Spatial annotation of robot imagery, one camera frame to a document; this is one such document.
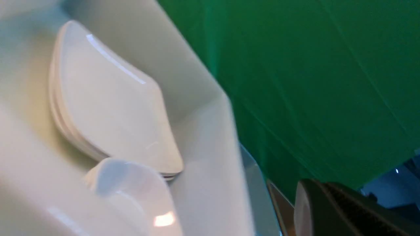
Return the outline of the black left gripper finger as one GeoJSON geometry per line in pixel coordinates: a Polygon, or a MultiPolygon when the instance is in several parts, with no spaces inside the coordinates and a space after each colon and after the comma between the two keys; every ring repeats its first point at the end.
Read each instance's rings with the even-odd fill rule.
{"type": "Polygon", "coordinates": [[[337,182],[304,178],[294,206],[297,236],[418,236],[419,225],[337,182]]]}

